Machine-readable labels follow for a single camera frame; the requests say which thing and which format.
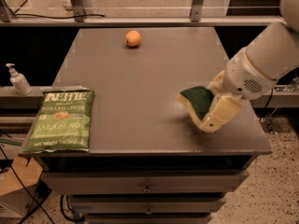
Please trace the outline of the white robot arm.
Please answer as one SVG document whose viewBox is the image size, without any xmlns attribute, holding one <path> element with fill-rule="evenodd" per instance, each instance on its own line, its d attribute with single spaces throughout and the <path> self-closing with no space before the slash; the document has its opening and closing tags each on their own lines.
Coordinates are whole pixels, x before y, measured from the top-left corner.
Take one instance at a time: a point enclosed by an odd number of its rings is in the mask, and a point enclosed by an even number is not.
<svg viewBox="0 0 299 224">
<path fill-rule="evenodd" d="M 280 12 L 283 20 L 268 25 L 207 86 L 214 99 L 202 131 L 217 131 L 239 113 L 243 99 L 260 98 L 299 66 L 299 0 L 280 0 Z"/>
</svg>

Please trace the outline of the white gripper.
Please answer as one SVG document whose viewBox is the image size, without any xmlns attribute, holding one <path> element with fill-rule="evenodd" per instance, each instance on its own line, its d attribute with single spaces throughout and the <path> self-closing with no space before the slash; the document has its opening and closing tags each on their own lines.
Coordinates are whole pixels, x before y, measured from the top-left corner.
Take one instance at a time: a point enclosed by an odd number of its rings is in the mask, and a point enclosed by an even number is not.
<svg viewBox="0 0 299 224">
<path fill-rule="evenodd" d="M 200 129 L 214 133 L 231 121 L 241 110 L 241 95 L 248 100 L 260 98 L 270 91 L 277 81 L 266 75 L 250 59 L 245 48 L 242 48 L 226 64 L 225 70 L 219 72 L 207 88 L 213 93 L 224 93 L 225 90 L 238 94 L 217 94 L 205 115 Z"/>
</svg>

